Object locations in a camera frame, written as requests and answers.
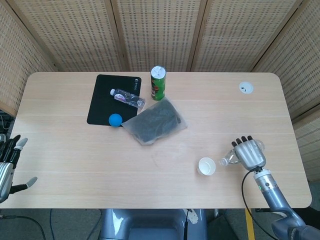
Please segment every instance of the clear plastic bag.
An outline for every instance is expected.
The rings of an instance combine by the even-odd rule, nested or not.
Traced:
[[[122,123],[142,145],[153,144],[157,139],[185,129],[187,123],[171,102],[162,100],[144,110],[139,115]]]

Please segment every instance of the black mouse pad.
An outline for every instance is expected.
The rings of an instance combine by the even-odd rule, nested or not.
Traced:
[[[86,122],[88,124],[110,126],[109,117],[112,114],[119,114],[122,117],[123,123],[135,117],[138,109],[115,100],[114,97],[110,95],[110,91],[111,89],[122,89],[139,96],[140,88],[140,77],[98,75],[96,77]]]

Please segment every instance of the green can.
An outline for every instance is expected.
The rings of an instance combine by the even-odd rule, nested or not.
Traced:
[[[155,66],[151,70],[151,96],[154,100],[165,97],[166,69],[163,66]]]

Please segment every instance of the woven partition panel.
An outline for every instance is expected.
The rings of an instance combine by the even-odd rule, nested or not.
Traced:
[[[122,70],[103,0],[14,2],[63,71]]]
[[[306,177],[320,180],[320,117],[294,130]]]
[[[186,71],[200,0],[115,2],[132,71]]]
[[[254,69],[279,76],[292,119],[320,95],[319,13],[320,1],[311,0]]]
[[[0,105],[6,108],[4,111],[15,115],[28,77],[34,72],[55,70],[2,3],[0,26]]]
[[[249,72],[295,0],[213,0],[196,72]]]

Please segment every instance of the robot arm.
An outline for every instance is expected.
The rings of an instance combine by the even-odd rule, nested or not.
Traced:
[[[320,239],[320,230],[307,226],[299,215],[290,207],[271,172],[264,169],[266,157],[257,142],[248,136],[232,142],[234,153],[239,162],[254,172],[254,179],[272,212],[281,212],[286,217],[272,223],[272,230],[280,240]]]
[[[28,141],[24,138],[18,142],[19,139],[20,135],[17,135],[7,141],[0,141],[0,203],[4,202],[9,194],[28,189],[37,181],[37,177],[33,177],[26,184],[12,186],[20,152]]]

